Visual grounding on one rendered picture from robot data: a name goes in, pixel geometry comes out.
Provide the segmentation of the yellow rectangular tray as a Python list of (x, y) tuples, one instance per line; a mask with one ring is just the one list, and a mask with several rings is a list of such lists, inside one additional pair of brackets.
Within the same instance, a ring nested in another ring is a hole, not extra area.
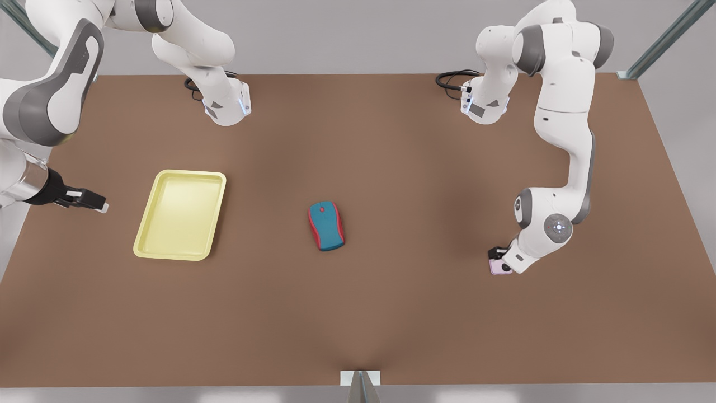
[(199, 262), (210, 254), (226, 177), (163, 170), (154, 179), (133, 252), (146, 259)]

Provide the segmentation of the teal and red computer mouse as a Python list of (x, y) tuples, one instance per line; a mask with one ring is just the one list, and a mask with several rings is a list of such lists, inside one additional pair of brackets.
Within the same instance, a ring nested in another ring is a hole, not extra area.
[(332, 201), (312, 204), (308, 209), (309, 224), (320, 251), (330, 251), (345, 244), (342, 218)]

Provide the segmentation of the silver frame post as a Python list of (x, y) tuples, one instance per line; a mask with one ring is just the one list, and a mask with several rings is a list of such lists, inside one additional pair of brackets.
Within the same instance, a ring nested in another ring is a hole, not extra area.
[(618, 71), (620, 80), (637, 80), (652, 64), (693, 26), (696, 21), (716, 5), (716, 0), (693, 0), (660, 37), (626, 71)]
[(347, 403), (381, 403), (376, 390), (381, 385), (380, 371), (342, 371), (340, 385), (348, 387)]
[(47, 40), (29, 20), (26, 8), (20, 0), (0, 0), (0, 10), (18, 25), (35, 43), (40, 46), (49, 56), (55, 57), (57, 46)]

